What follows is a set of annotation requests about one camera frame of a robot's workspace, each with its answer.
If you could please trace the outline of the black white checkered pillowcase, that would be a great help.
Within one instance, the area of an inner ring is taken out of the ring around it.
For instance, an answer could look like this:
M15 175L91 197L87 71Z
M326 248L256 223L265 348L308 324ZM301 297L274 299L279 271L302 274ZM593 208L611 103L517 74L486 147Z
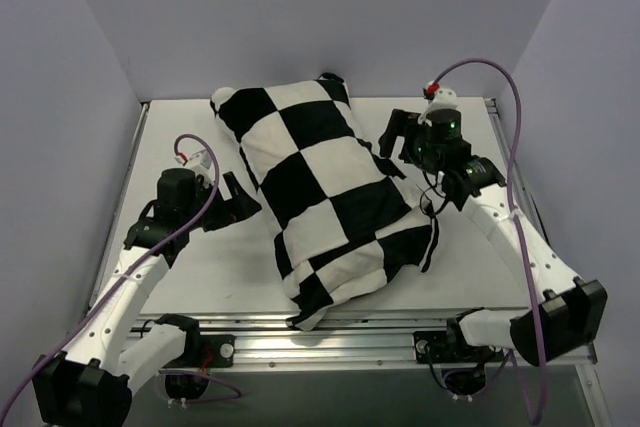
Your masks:
M291 329L313 329L404 267L428 270L439 233L425 198L375 153L342 78L222 87L210 104L266 212L283 291L297 307Z

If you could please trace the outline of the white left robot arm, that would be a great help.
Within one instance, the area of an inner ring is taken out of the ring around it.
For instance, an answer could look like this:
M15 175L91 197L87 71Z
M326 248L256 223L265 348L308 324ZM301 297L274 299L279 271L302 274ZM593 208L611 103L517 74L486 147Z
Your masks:
M244 221L261 209L231 172L162 172L156 196L129 228L119 259L77 333L43 356L32 380L44 422L58 426L121 426L137 391L168 364L199 366L205 344L197 320L164 314L126 348L152 291L188 245L204 232Z

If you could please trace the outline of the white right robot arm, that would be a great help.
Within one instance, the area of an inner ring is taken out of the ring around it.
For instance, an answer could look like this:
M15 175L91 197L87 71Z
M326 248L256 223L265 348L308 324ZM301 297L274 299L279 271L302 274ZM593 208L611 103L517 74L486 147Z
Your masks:
M446 202L480 229L529 300L526 309L460 314L443 337L447 353L464 360L479 347L510 349L540 367L591 343L608 299L604 286L585 281L553 251L516 206L498 167L473 154L462 136L461 113L395 109L378 141L382 157L391 156L398 139L400 160L441 176Z

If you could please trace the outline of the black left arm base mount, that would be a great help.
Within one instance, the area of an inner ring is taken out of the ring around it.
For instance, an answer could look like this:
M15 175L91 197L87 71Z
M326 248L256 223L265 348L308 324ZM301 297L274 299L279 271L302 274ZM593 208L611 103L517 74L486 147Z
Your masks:
M234 365L236 337L231 334L203 334L199 321L178 314L164 314L146 320L140 329L140 338L156 325L170 325L186 333L185 352L169 362L164 370L178 374L162 374L162 393L168 401L204 404L233 401L242 397L239 388L219 379L211 379L210 371Z

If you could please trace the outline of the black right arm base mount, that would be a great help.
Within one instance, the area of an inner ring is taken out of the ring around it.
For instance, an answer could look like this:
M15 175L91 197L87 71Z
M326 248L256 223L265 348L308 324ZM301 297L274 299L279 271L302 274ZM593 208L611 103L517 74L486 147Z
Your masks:
M502 349L471 346L455 319L443 330L418 330L412 334L415 361L427 365L436 386L453 400L471 402L495 381L507 356Z

